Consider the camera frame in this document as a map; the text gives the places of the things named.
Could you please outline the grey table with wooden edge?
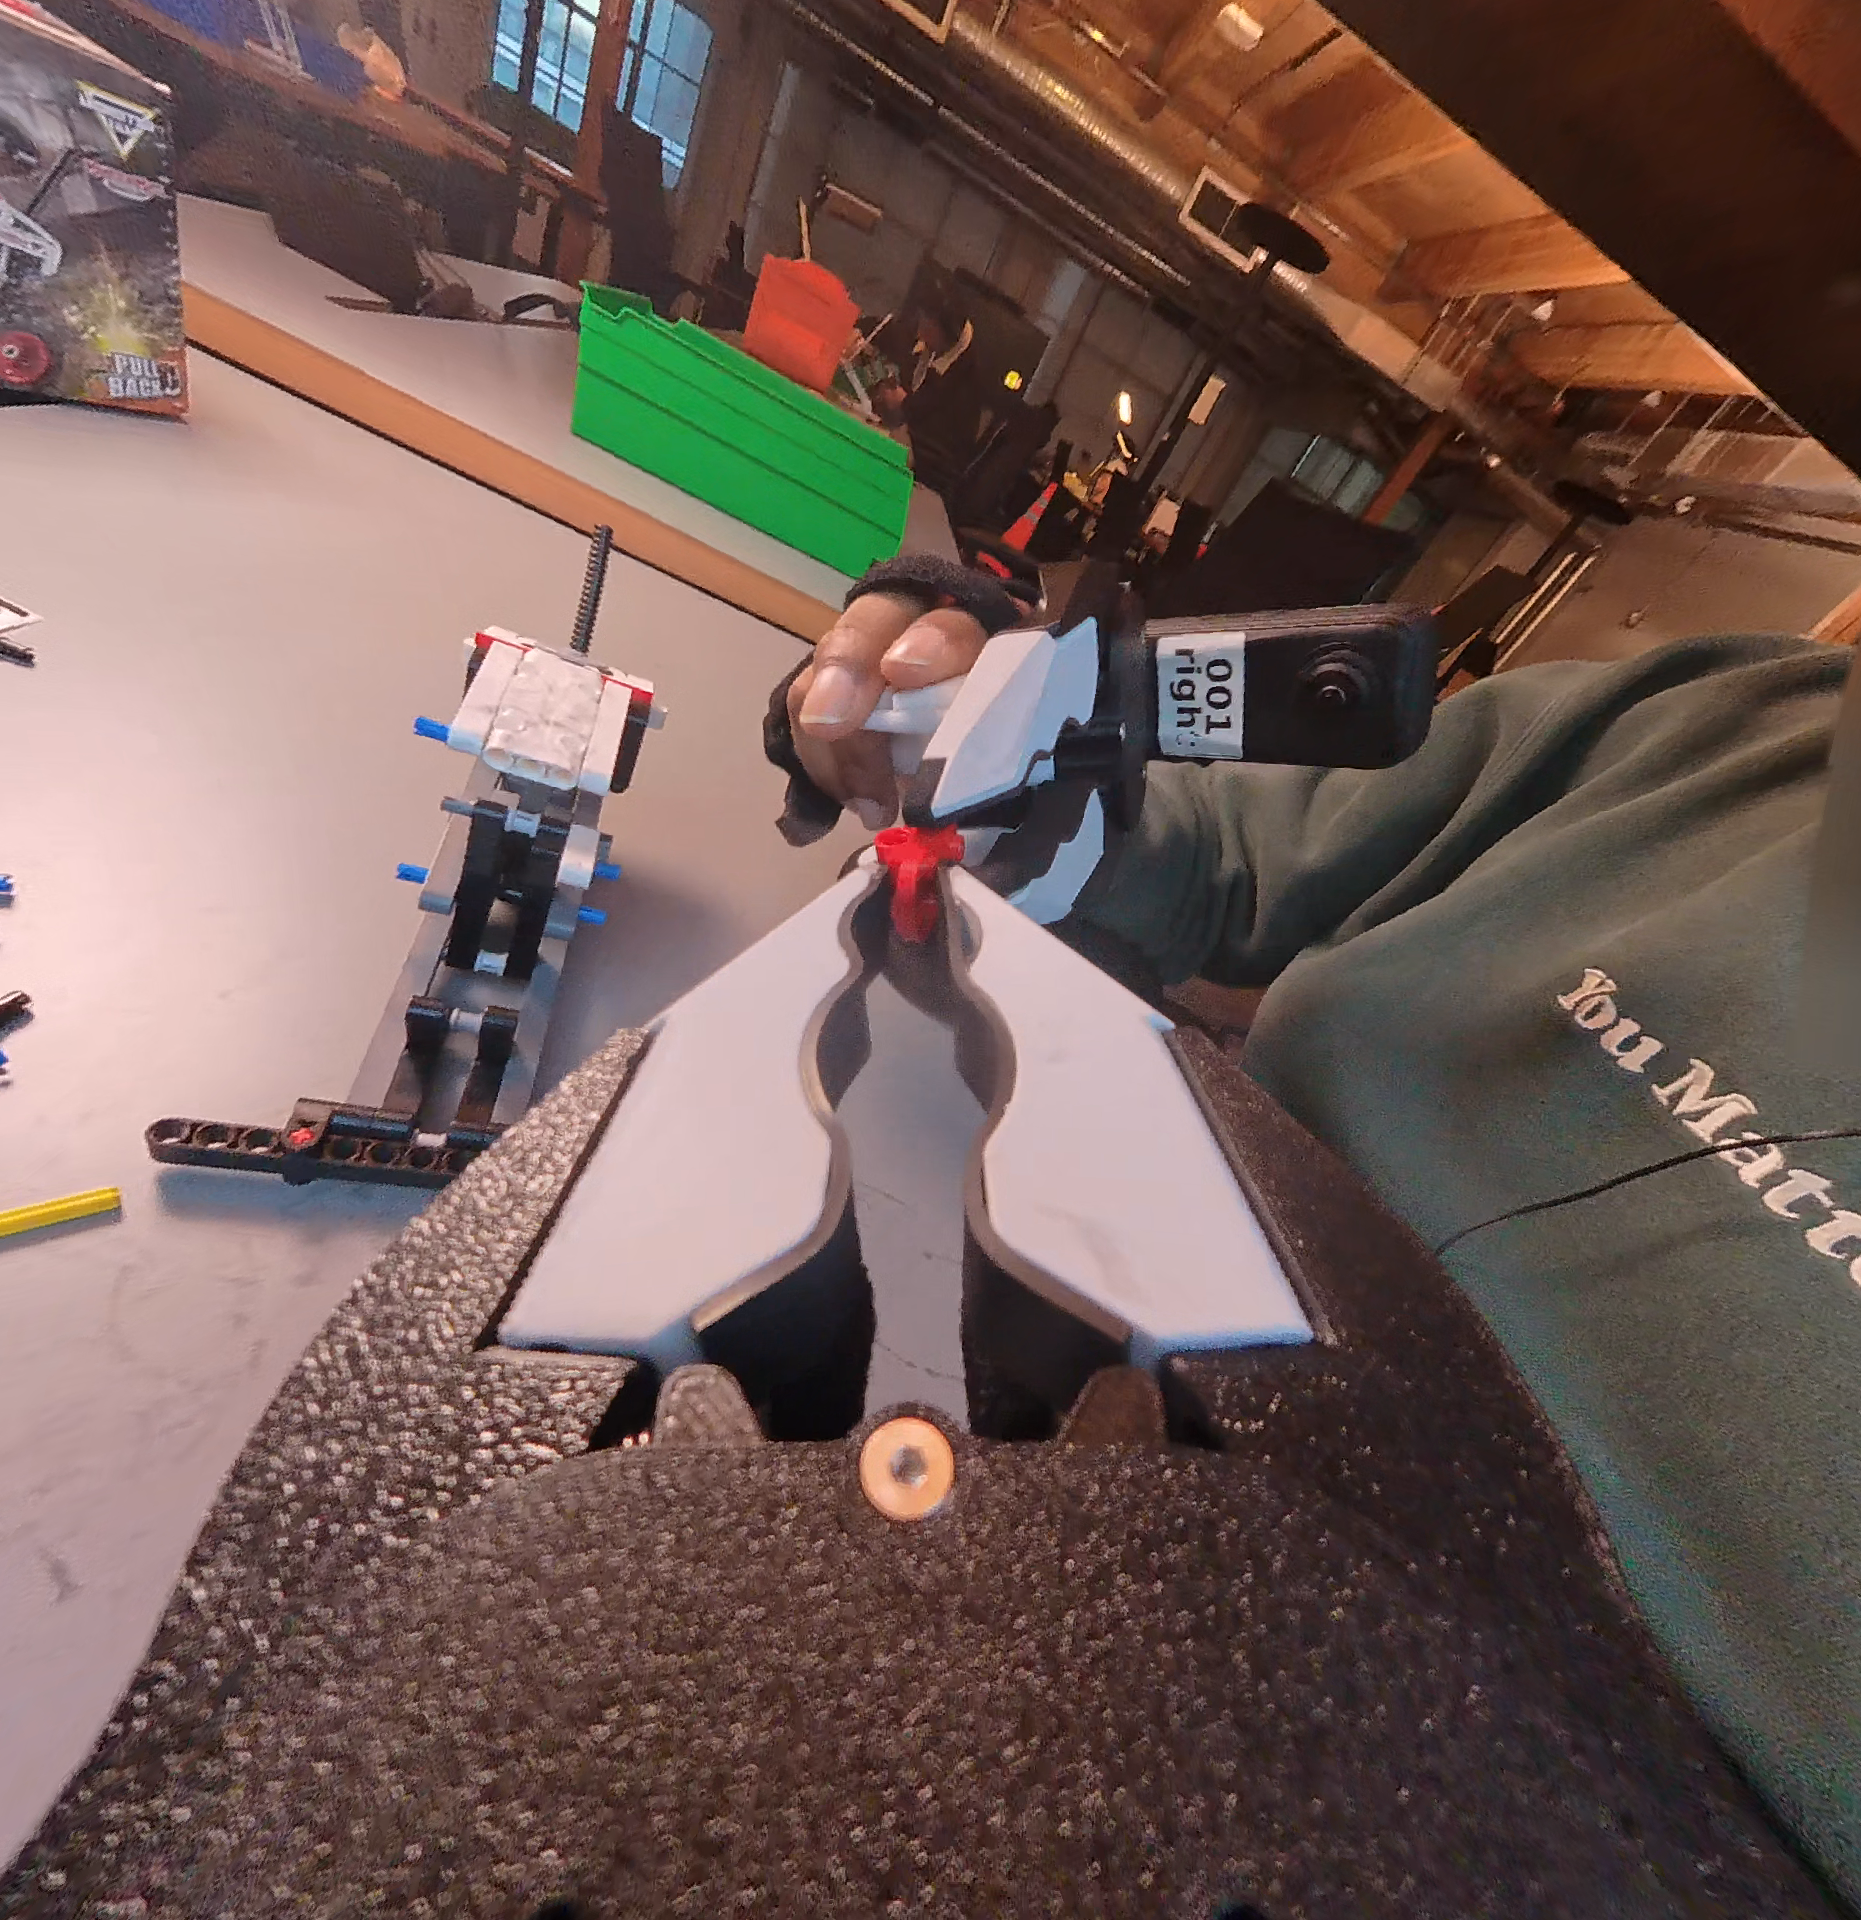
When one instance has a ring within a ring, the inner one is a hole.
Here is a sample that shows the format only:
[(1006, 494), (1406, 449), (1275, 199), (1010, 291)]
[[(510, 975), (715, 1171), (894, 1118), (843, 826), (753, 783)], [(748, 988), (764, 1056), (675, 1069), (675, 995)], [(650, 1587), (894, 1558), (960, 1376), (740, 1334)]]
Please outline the grey table with wooden edge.
[(845, 574), (572, 434), (564, 328), (386, 314), (263, 212), (176, 206), (192, 348), (576, 532), (605, 522), (630, 557), (798, 639), (837, 619)]

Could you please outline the toy truck chassis model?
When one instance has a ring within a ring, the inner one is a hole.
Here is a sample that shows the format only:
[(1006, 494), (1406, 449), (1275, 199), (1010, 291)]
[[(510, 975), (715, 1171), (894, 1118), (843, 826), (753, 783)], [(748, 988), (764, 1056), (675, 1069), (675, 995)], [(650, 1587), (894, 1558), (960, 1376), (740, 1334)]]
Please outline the toy truck chassis model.
[(608, 557), (600, 525), (566, 647), (486, 625), (453, 720), (415, 720), (469, 778), (433, 860), (396, 870), (423, 920), (351, 1093), (302, 1097), (281, 1125), (159, 1118), (154, 1161), (445, 1188), (526, 1112), (566, 948), (605, 921), (587, 891), (619, 876), (607, 800), (666, 720), (653, 682), (588, 655)]

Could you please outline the toy truck set box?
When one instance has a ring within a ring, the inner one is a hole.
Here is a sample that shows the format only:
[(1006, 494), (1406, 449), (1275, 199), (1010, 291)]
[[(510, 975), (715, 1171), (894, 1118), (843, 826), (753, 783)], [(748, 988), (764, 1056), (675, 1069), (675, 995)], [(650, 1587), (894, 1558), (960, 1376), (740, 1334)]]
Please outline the toy truck set box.
[(0, 395), (189, 409), (171, 91), (0, 2)]

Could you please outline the green storage bin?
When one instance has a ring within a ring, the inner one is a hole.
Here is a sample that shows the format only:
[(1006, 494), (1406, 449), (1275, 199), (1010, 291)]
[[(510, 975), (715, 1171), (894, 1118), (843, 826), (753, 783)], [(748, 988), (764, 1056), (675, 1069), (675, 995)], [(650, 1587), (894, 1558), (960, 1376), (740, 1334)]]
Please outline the green storage bin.
[(900, 443), (641, 295), (583, 288), (572, 431), (849, 575), (898, 554)]

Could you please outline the person's right hand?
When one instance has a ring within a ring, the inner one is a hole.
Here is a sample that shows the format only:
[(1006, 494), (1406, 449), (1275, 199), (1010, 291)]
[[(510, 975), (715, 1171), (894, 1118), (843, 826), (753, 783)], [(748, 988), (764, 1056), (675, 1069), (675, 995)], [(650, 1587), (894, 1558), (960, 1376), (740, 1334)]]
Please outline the person's right hand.
[(871, 830), (894, 823), (892, 746), (864, 722), (887, 692), (966, 673), (989, 636), (964, 608), (910, 594), (871, 589), (846, 605), (766, 712), (764, 752), (788, 778), (779, 820), (788, 845), (813, 845), (845, 810)]

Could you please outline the orange storage bin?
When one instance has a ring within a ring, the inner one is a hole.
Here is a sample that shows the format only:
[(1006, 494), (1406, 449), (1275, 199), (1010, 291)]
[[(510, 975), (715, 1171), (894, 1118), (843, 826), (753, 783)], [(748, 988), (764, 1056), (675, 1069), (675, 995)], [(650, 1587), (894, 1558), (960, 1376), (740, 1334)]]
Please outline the orange storage bin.
[(813, 394), (827, 394), (856, 332), (846, 283), (806, 256), (761, 261), (742, 348)]

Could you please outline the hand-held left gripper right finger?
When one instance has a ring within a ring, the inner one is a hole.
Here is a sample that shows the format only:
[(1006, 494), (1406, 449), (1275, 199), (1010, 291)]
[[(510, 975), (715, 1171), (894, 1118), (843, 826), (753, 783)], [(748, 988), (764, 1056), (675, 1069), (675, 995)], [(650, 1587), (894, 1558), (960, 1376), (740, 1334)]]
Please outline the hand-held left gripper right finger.
[(973, 1225), (990, 1260), (1138, 1362), (1314, 1339), (1171, 1046), (1173, 1023), (963, 870), (953, 963), (985, 1023)]

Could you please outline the metal air duct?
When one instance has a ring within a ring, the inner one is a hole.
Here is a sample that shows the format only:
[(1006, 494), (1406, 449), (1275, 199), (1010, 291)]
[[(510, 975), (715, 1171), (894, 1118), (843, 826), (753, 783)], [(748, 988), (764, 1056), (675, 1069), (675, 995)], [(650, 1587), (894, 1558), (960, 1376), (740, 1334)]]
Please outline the metal air duct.
[(1127, 95), (1040, 58), (964, 4), (884, 4), (884, 11), (943, 47), (944, 60), (1015, 94), (1026, 119), (1127, 171), (1216, 265), (1275, 267), (1295, 289), (1337, 288), (1359, 302), (1420, 299), (1420, 291), (1388, 289), (1396, 260), (1293, 189), (1272, 161), (1245, 160), (1210, 133), (1179, 151)]

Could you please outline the red toy connector piece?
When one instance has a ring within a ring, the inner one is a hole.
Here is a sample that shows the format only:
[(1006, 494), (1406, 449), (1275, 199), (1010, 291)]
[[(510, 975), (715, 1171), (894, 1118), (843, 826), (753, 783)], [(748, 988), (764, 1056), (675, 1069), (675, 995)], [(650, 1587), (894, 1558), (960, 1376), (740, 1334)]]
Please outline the red toy connector piece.
[(890, 876), (894, 934), (907, 944), (925, 944), (940, 920), (943, 867), (964, 855), (963, 827), (882, 827), (874, 835), (873, 852)]

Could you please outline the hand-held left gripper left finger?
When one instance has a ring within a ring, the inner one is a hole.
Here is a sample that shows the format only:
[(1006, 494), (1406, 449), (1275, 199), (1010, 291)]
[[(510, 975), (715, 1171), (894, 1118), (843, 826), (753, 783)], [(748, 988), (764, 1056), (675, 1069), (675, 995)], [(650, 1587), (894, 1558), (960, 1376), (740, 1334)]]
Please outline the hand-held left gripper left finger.
[(877, 887), (838, 877), (653, 1020), (504, 1312), (504, 1345), (688, 1362), (827, 1241), (846, 1156), (819, 1035), (864, 974), (850, 917)]

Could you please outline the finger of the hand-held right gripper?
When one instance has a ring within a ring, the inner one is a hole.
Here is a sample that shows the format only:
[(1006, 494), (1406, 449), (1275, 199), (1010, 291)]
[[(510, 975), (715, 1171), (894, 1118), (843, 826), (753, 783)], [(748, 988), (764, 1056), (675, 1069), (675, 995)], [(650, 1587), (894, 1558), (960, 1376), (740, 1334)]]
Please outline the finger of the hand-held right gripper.
[(1093, 717), (1100, 624), (993, 636), (927, 741), (927, 820), (950, 823), (1044, 780), (1061, 731)]
[(1061, 921), (1107, 847), (1106, 805), (1091, 782), (1044, 782), (1000, 843), (1000, 896), (1033, 921)]

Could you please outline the person's green sweatshirt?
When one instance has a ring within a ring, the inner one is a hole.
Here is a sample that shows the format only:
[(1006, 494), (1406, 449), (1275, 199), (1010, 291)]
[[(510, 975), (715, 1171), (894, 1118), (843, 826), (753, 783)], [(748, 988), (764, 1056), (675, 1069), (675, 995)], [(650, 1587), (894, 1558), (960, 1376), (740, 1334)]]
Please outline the person's green sweatshirt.
[(1249, 1065), (1450, 1258), (1561, 1429), (1685, 1685), (1861, 1911), (1861, 1083), (1805, 1072), (1811, 827), (1514, 834), (1459, 876), (1243, 840)]

